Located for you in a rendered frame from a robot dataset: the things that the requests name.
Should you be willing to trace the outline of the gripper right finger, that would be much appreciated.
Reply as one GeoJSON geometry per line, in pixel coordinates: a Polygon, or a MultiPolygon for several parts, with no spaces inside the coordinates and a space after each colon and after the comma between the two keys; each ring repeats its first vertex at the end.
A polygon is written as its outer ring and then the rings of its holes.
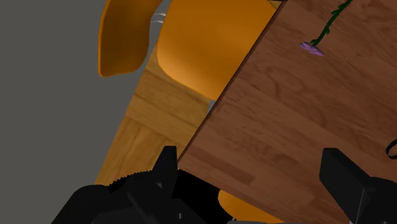
{"type": "Polygon", "coordinates": [[[319,179],[352,224],[397,224],[397,183],[369,176],[339,149],[323,150],[319,179]]]}

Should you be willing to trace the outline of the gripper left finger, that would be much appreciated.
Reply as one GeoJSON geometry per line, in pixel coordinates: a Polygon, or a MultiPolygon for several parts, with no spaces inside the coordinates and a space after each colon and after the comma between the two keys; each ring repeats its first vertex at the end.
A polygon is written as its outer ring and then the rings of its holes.
{"type": "Polygon", "coordinates": [[[199,224],[199,216],[172,197],[177,149],[165,146],[150,171],[127,176],[110,191],[104,185],[76,190],[51,224],[199,224]]]}

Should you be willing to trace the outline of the brown wooden table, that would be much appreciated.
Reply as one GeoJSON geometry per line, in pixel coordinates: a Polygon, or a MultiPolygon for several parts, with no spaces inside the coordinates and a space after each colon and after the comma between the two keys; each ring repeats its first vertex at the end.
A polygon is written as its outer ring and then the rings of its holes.
{"type": "Polygon", "coordinates": [[[397,182],[397,0],[286,0],[179,159],[285,222],[348,224],[319,180],[324,148],[397,182]]]}

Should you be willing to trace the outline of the orange chair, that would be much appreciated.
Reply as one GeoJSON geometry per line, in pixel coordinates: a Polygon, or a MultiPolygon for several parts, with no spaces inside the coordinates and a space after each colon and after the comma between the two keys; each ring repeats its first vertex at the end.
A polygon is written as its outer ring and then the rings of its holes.
{"type": "MultiPolygon", "coordinates": [[[[152,17],[164,0],[107,0],[98,37],[102,77],[132,73],[148,55],[152,17]]],[[[157,62],[173,80],[215,101],[270,22],[271,0],[171,0],[157,62]]]]}
{"type": "Polygon", "coordinates": [[[271,214],[248,204],[247,202],[225,192],[219,191],[218,201],[220,206],[237,221],[259,221],[263,223],[284,223],[284,221],[271,214]]]}

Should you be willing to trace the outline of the purple flower with green stem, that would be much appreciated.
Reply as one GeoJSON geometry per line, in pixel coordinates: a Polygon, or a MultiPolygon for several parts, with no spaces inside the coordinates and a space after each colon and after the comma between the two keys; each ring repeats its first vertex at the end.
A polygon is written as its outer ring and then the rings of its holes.
{"type": "Polygon", "coordinates": [[[330,33],[330,26],[335,21],[335,19],[352,3],[353,0],[346,0],[344,3],[338,5],[336,10],[331,12],[332,16],[327,21],[320,35],[316,39],[312,39],[310,42],[302,42],[299,44],[299,47],[306,50],[310,54],[317,55],[320,57],[324,56],[324,53],[317,47],[317,45],[321,42],[321,40],[330,33]]]}

